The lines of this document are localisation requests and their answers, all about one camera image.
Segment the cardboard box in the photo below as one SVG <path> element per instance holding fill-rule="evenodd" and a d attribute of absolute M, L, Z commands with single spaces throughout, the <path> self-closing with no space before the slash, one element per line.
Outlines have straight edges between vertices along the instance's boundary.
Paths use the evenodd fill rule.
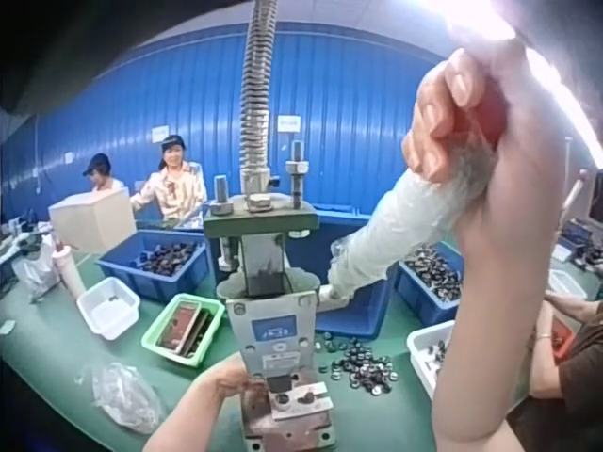
<path fill-rule="evenodd" d="M 136 232 L 127 188 L 72 195 L 48 214 L 57 237 L 83 252 L 103 254 Z"/>

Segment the plastic bag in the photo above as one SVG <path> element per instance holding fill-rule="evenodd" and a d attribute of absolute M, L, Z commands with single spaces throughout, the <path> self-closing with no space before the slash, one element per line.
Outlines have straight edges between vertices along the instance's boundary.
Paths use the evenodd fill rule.
<path fill-rule="evenodd" d="M 387 269 L 421 245 L 432 245 L 487 187 L 495 164 L 483 137 L 453 153 L 453 177 L 445 184 L 405 171 L 385 193 L 368 224 L 331 246 L 329 283 L 340 297 L 382 280 Z"/>
<path fill-rule="evenodd" d="M 40 253 L 35 259 L 20 257 L 12 262 L 12 269 L 32 299 L 42 297 L 59 282 L 58 271 L 53 263 L 55 244 L 52 236 L 45 235 L 40 244 Z"/>
<path fill-rule="evenodd" d="M 135 367 L 110 363 L 91 371 L 94 406 L 117 424 L 150 435 L 163 422 L 161 400 Z M 82 384 L 84 378 L 80 376 L 75 382 Z"/>

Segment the bottle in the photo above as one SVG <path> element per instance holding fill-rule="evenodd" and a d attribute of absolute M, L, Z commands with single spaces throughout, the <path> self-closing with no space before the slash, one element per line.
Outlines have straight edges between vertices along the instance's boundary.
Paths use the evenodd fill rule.
<path fill-rule="evenodd" d="M 79 276 L 75 260 L 73 259 L 72 247 L 64 245 L 60 240 L 55 244 L 53 261 L 57 266 L 60 278 L 75 299 L 86 292 L 86 287 Z"/>

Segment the fluorescent light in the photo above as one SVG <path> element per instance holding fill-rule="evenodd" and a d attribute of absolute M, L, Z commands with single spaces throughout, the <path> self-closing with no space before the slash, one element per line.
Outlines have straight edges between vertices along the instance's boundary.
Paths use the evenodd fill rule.
<path fill-rule="evenodd" d="M 423 8 L 442 15 L 447 23 L 469 28 L 486 39 L 508 40 L 515 36 L 513 28 L 494 11 L 488 0 L 414 1 Z M 603 148 L 579 101 L 561 82 L 557 70 L 550 66 L 542 55 L 533 49 L 528 49 L 526 55 L 534 77 L 551 92 L 584 140 L 596 166 L 603 169 Z"/>

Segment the hand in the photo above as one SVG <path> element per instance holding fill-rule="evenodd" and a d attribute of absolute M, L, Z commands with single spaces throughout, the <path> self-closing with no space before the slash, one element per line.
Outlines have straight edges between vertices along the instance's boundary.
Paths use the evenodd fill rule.
<path fill-rule="evenodd" d="M 468 50 L 421 82 L 404 158 L 413 172 L 444 183 L 451 143 L 485 137 L 497 163 L 486 192 L 457 225 L 464 258 L 476 265 L 492 256 L 544 259 L 562 206 L 561 113 L 531 75 L 518 40 L 465 41 Z"/>
<path fill-rule="evenodd" d="M 235 353 L 220 363 L 203 372 L 200 376 L 202 380 L 210 380 L 216 385 L 216 390 L 223 397 L 232 397 L 243 391 L 256 387 L 258 390 L 264 388 L 263 383 L 251 382 L 245 363 L 240 353 Z"/>
<path fill-rule="evenodd" d="M 536 320 L 536 337 L 541 334 L 551 334 L 553 331 L 553 307 L 548 301 L 543 301 L 540 308 L 540 314 L 538 314 L 538 320 Z"/>

